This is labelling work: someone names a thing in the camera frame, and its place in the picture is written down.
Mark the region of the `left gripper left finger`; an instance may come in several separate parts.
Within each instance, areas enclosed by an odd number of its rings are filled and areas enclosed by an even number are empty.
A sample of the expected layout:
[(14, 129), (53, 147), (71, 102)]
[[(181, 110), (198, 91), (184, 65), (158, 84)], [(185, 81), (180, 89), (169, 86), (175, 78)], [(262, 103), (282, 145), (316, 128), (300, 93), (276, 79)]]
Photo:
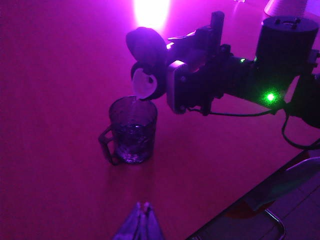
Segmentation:
[(113, 236), (113, 240), (139, 240), (141, 225), (141, 203), (137, 202), (124, 223)]

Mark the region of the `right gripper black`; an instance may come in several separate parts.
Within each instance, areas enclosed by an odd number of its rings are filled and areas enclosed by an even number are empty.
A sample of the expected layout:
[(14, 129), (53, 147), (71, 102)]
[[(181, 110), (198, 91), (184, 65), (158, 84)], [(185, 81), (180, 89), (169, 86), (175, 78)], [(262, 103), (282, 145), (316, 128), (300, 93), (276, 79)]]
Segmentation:
[(210, 24), (198, 28), (187, 35), (170, 37), (168, 50), (187, 48), (204, 51), (201, 66), (195, 72), (200, 112), (211, 114), (212, 101), (220, 99), (225, 93), (237, 89), (238, 82), (245, 79), (250, 71), (251, 62), (231, 53), (231, 46), (221, 44), (225, 14), (222, 11), (211, 13)]

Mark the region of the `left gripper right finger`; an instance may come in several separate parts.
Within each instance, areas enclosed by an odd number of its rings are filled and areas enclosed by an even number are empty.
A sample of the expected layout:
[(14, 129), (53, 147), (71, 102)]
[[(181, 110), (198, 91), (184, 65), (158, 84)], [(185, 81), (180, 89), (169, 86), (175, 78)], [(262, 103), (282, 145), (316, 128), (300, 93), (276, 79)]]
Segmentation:
[(140, 212), (140, 239), (164, 240), (164, 235), (150, 202), (146, 202)]

